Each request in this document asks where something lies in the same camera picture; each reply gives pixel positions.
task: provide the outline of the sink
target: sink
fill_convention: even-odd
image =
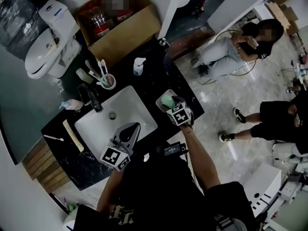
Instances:
[[[157,129],[157,123],[132,86],[127,86],[102,103],[103,111],[90,111],[75,123],[75,128],[100,162],[103,148],[122,125],[139,122],[138,140]]]

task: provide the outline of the marble countertop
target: marble countertop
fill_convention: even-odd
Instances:
[[[144,62],[143,74],[139,77],[133,74],[133,64],[136,57],[147,59]],[[150,148],[161,145],[180,131],[171,123],[168,116],[155,105],[156,100],[166,90],[172,89],[178,96],[185,98],[194,112],[195,119],[204,113],[187,81],[163,48],[159,46],[157,40],[150,40],[127,55],[111,69],[111,74],[116,78],[115,89],[104,90],[94,84],[93,87],[98,92],[98,100],[103,103],[126,86],[131,85],[158,125],[154,132],[136,143],[134,150],[142,148],[142,153],[147,154]],[[111,174],[111,170],[96,160],[75,129],[75,122],[91,110],[91,105],[82,107],[80,112],[63,110],[42,129],[42,134],[64,138],[64,141],[48,138],[45,140],[63,170],[79,190],[83,190]],[[62,124],[66,119],[84,146],[82,153],[73,143]]]

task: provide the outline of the black faucet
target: black faucet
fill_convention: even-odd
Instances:
[[[79,85],[77,89],[85,106],[91,104],[96,113],[103,111],[103,107],[101,106],[100,102],[98,102],[94,93],[86,84]]]

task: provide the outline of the foot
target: foot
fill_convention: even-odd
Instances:
[[[220,134],[218,138],[220,142],[223,142],[223,143],[233,140],[230,134]]]
[[[240,123],[246,123],[246,118],[245,116],[243,116],[243,114],[241,113],[241,111],[239,111],[237,108],[233,109],[233,114],[235,115],[236,119],[240,122]]]
[[[288,89],[286,90],[286,93],[294,93],[294,92],[292,91],[292,88],[288,88]]]

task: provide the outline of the drain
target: drain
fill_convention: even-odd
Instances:
[[[115,120],[116,119],[116,112],[114,112],[114,111],[109,112],[108,117],[109,117],[110,120]]]

